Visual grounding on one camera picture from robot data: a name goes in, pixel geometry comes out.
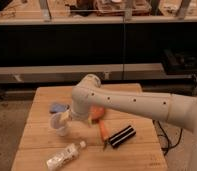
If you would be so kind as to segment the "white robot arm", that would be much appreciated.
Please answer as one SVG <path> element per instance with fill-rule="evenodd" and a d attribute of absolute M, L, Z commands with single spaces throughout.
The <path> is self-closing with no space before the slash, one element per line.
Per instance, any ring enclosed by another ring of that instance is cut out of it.
<path fill-rule="evenodd" d="M 188 171 L 197 171 L 197 97 L 172 93 L 107 90 L 95 74 L 87 74 L 71 91 L 69 116 L 85 121 L 93 105 L 181 127 L 194 135 Z"/>

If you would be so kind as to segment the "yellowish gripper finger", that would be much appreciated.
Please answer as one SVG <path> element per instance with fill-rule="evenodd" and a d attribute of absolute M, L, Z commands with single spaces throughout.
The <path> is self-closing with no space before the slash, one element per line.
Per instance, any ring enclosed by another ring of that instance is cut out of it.
<path fill-rule="evenodd" d="M 91 127 L 93 125 L 93 120 L 92 120 L 92 116 L 91 115 L 89 115 L 87 122 L 88 122 L 88 126 L 89 127 Z"/>
<path fill-rule="evenodd" d="M 69 112 L 64 112 L 61 114 L 61 118 L 60 118 L 60 122 L 61 123 L 65 123 L 67 121 L 70 121 L 71 117 L 70 117 L 70 113 Z"/>

